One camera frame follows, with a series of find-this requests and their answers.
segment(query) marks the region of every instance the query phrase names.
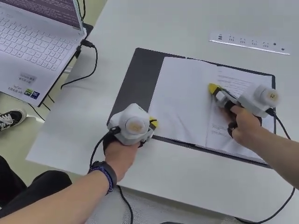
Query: document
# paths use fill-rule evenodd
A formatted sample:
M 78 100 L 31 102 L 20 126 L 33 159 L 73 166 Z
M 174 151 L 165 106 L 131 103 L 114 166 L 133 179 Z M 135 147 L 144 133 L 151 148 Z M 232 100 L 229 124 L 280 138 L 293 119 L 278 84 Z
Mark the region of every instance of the document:
M 217 73 L 210 63 L 166 57 L 149 107 L 159 121 L 155 135 L 204 146 L 212 102 L 207 87 Z
M 166 57 L 149 107 L 149 114 L 159 121 L 155 135 L 263 162 L 229 136 L 228 123 L 208 91 L 209 83 L 216 83 L 238 97 L 251 84 L 271 88 L 272 77 Z M 263 127 L 274 132 L 274 118 L 264 118 Z

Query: power strip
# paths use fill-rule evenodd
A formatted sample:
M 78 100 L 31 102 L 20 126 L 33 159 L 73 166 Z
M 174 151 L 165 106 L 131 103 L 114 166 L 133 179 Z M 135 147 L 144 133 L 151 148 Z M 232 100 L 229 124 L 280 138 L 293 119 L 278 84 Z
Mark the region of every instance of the power strip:
M 289 49 L 283 44 L 274 41 L 262 40 L 261 38 L 247 37 L 232 33 L 212 32 L 210 34 L 210 42 L 268 51 L 282 55 L 291 55 Z

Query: clipboard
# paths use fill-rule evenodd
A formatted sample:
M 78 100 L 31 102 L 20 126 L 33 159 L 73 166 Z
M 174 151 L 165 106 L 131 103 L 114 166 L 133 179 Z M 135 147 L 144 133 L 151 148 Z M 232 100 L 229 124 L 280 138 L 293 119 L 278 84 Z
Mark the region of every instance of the clipboard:
M 118 96 L 115 100 L 114 106 L 112 108 L 112 111 L 110 113 L 109 119 L 107 121 L 107 124 L 111 117 L 123 111 L 128 105 L 132 103 L 137 103 L 141 108 L 143 108 L 145 111 L 149 110 L 151 99 L 156 87 L 156 83 L 160 74 L 160 69 L 163 64 L 163 60 L 165 57 L 178 57 L 178 58 L 187 58 L 184 56 L 177 56 L 172 55 L 168 53 L 148 50 L 148 49 L 142 49 L 142 48 L 136 48 L 131 63 L 128 67 L 127 73 L 125 75 L 125 78 L 123 80 L 123 83 L 121 85 L 120 91 L 118 93 Z M 241 68 L 236 68 L 228 65 L 213 63 L 204 61 L 213 65 L 227 67 L 235 70 L 245 71 L 252 74 L 262 75 L 262 76 L 271 76 L 272 77 L 272 88 L 276 88 L 276 82 L 275 82 L 275 76 L 271 74 L 266 74 L 258 71 L 252 71 L 252 70 L 246 70 Z M 274 133 L 276 133 L 276 119 L 274 119 Z M 194 144 L 181 142 L 178 140 L 172 140 L 160 136 L 153 136 L 154 139 L 168 142 L 171 144 L 180 145 L 187 148 L 192 148 L 194 150 L 199 150 L 207 153 L 216 154 L 219 156 L 228 157 L 230 159 L 235 159 L 251 164 L 255 164 L 258 166 L 263 166 L 266 168 L 271 168 L 268 164 L 258 162 L 258 161 L 251 161 L 249 159 L 240 158 L 233 155 L 228 155 L 222 152 L 216 152 L 214 150 L 206 149 L 199 147 Z

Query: foot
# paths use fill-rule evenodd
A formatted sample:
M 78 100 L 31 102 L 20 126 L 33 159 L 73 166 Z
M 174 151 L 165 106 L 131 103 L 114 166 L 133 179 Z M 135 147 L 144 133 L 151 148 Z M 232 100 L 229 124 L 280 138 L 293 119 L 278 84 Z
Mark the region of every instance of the foot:
M 27 116 L 24 110 L 11 110 L 0 114 L 0 131 L 14 127 L 22 123 Z

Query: laptop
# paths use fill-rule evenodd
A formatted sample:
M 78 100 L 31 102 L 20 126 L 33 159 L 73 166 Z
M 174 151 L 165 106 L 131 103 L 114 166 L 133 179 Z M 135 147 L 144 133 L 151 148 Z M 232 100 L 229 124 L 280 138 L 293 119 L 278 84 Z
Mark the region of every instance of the laptop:
M 76 0 L 0 0 L 0 92 L 40 106 L 86 30 Z

